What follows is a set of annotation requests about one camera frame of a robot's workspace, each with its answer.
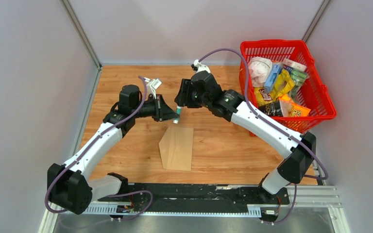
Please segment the orange snack bag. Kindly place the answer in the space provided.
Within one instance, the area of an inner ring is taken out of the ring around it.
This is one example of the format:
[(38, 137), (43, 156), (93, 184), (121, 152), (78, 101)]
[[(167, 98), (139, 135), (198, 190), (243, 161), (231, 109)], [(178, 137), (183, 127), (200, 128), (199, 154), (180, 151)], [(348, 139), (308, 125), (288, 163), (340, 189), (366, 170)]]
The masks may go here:
[(307, 117), (311, 111), (309, 108), (297, 104), (288, 94), (278, 99), (283, 117)]

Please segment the aluminium frame rail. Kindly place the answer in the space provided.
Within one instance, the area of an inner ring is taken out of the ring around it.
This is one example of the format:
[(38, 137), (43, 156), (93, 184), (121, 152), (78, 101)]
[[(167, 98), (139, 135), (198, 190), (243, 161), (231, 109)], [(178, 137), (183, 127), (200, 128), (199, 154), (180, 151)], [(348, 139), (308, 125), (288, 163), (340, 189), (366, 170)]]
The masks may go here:
[(267, 194), (256, 185), (130, 183), (129, 196), (90, 203), (87, 215), (248, 217), (260, 223), (287, 223), (302, 208), (326, 209), (337, 233), (350, 231), (337, 190), (327, 185), (289, 185)]

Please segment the black snack packet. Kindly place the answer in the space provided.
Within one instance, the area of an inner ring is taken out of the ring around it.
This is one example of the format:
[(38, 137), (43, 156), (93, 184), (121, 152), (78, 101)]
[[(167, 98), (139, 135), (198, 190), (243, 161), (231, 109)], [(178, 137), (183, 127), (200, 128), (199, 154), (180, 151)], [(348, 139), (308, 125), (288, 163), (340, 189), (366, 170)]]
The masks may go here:
[(280, 101), (267, 103), (265, 105), (259, 106), (258, 109), (270, 117), (283, 117)]

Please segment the brown paper envelope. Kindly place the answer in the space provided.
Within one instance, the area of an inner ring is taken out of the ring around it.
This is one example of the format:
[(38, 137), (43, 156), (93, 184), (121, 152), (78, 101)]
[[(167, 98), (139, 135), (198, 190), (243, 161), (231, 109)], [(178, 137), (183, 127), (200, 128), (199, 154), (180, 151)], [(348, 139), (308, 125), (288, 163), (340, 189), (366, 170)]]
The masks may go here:
[(159, 142), (162, 166), (166, 170), (191, 171), (193, 128), (169, 126)]

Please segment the white red small box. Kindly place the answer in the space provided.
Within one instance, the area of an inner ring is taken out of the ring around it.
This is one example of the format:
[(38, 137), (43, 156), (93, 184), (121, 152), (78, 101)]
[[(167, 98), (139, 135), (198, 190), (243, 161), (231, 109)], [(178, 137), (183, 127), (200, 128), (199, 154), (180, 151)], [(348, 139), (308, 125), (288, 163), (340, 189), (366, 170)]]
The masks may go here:
[(307, 69), (307, 66), (300, 64), (298, 62), (292, 61), (288, 58), (284, 58), (282, 61), (282, 64), (283, 64), (283, 68), (287, 70), (289, 73), (291, 73), (292, 70), (305, 72)]

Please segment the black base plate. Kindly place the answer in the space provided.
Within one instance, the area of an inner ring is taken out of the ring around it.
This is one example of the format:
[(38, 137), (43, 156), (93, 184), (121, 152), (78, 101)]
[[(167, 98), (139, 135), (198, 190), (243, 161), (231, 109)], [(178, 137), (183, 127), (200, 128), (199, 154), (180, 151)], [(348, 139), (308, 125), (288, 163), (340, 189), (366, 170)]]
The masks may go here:
[(132, 183), (127, 185), (125, 192), (139, 190), (148, 190), (152, 195), (143, 193), (122, 198), (104, 197), (101, 200), (133, 203), (137, 211), (151, 201), (149, 212), (171, 213), (244, 213), (249, 204), (272, 207), (289, 204), (286, 188), (271, 195), (256, 185)]

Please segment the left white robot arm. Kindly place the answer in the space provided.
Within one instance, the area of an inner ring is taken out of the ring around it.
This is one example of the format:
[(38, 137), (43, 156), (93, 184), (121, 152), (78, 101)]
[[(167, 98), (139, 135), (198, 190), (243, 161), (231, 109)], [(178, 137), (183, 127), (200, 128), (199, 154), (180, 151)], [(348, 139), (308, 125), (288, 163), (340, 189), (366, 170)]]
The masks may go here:
[(89, 180), (94, 168), (107, 152), (130, 131), (137, 118), (151, 117), (156, 122), (173, 120), (180, 115), (171, 109), (161, 94), (142, 95), (138, 86), (122, 88), (119, 100), (103, 119), (89, 141), (63, 164), (52, 164), (47, 173), (46, 204), (60, 206), (61, 212), (83, 213), (89, 204), (112, 196), (117, 201), (128, 198), (129, 188), (123, 177), (109, 173)]

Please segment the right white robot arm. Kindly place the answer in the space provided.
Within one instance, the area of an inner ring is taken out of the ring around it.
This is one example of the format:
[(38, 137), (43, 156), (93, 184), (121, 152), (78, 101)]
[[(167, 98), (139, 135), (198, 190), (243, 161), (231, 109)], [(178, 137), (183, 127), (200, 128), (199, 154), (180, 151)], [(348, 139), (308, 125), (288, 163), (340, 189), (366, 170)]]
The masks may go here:
[(214, 116), (252, 132), (283, 157), (277, 168), (259, 184), (257, 195), (263, 203), (272, 202), (284, 186), (299, 184), (313, 163), (316, 146), (313, 134), (302, 134), (278, 123), (239, 92), (223, 90), (207, 71), (197, 72), (191, 79), (182, 79), (174, 101), (179, 107), (207, 108)]

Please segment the green packet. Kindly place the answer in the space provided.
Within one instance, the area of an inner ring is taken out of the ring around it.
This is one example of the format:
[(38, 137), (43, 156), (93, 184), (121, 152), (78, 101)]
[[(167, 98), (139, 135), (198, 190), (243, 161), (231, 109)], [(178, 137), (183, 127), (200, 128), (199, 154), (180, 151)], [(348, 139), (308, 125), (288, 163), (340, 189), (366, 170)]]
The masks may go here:
[(290, 72), (290, 77), (292, 78), (294, 82), (294, 87), (291, 90), (291, 97), (294, 98), (296, 94), (298, 93), (298, 91), (300, 90), (300, 88), (305, 83), (305, 81), (309, 78), (309, 74), (303, 71), (293, 69)]

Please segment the white crumpled bag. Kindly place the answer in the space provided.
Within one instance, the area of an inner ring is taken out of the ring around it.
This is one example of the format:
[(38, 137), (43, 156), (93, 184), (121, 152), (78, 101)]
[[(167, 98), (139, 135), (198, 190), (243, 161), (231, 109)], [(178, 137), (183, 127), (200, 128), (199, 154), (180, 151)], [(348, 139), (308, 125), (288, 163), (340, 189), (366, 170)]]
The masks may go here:
[(248, 62), (248, 69), (253, 87), (263, 87), (268, 78), (273, 62), (263, 57), (254, 57)]

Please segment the blue box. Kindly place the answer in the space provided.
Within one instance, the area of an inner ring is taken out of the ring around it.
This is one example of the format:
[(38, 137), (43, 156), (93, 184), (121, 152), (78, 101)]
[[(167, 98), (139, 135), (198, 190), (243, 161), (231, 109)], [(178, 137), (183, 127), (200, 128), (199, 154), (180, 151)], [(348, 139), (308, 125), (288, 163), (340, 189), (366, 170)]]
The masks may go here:
[(278, 75), (281, 73), (282, 70), (282, 64), (281, 63), (273, 63), (272, 68), (270, 70), (270, 73), (268, 77), (266, 78), (266, 81), (264, 83), (264, 90), (266, 93), (270, 93), (272, 89), (274, 88), (276, 79)]

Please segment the green white glue stick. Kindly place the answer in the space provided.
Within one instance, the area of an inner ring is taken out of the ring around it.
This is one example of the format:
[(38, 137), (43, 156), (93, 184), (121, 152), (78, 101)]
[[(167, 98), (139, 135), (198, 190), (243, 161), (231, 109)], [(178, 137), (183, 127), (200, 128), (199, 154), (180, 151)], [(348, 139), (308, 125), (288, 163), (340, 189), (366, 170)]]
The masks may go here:
[(178, 123), (179, 123), (179, 119), (180, 119), (180, 116), (181, 116), (181, 112), (182, 112), (182, 107), (177, 106), (177, 107), (176, 107), (177, 117), (173, 120), (173, 123), (174, 123), (174, 124), (178, 124)]

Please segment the yellow snack bag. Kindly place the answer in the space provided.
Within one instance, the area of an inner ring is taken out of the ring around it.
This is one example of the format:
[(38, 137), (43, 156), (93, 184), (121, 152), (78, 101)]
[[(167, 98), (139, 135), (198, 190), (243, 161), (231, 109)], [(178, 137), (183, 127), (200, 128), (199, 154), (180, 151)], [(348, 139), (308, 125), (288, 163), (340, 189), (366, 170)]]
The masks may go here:
[(290, 76), (290, 73), (283, 69), (281, 73), (277, 76), (274, 87), (270, 92), (270, 96), (273, 101), (277, 101), (279, 97), (287, 94), (293, 89), (295, 82)]

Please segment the red plastic basket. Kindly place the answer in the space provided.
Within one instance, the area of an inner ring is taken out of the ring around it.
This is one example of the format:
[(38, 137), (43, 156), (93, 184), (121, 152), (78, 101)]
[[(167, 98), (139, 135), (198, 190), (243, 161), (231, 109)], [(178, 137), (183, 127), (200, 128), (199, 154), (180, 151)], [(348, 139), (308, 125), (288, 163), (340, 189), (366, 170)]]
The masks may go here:
[(337, 112), (328, 94), (327, 87), (322, 83), (315, 67), (315, 60), (310, 54), (306, 43), (302, 40), (267, 39), (244, 41), (240, 44), (240, 52), (247, 62), (254, 57), (264, 57), (275, 62), (288, 58), (307, 67), (309, 78), (293, 98), (296, 103), (309, 108), (306, 117), (279, 117), (272, 119), (289, 129), (305, 133), (322, 121), (334, 119)]

